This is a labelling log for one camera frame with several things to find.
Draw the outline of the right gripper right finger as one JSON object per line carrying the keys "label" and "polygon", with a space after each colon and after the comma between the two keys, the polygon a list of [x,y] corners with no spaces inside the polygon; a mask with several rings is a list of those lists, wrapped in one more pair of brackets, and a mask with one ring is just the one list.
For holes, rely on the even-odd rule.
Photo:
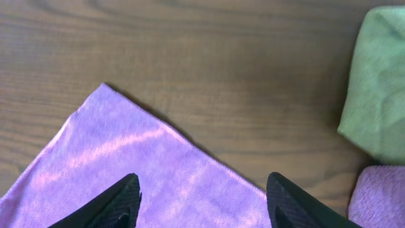
{"label": "right gripper right finger", "polygon": [[266,197],[273,228],[361,228],[278,172],[268,176]]}

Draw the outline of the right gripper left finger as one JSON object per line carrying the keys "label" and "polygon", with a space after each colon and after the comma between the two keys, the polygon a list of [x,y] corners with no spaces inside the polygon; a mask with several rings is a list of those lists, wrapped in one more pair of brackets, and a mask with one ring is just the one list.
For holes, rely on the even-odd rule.
{"label": "right gripper left finger", "polygon": [[128,174],[50,228],[135,228],[141,199],[138,176]]}

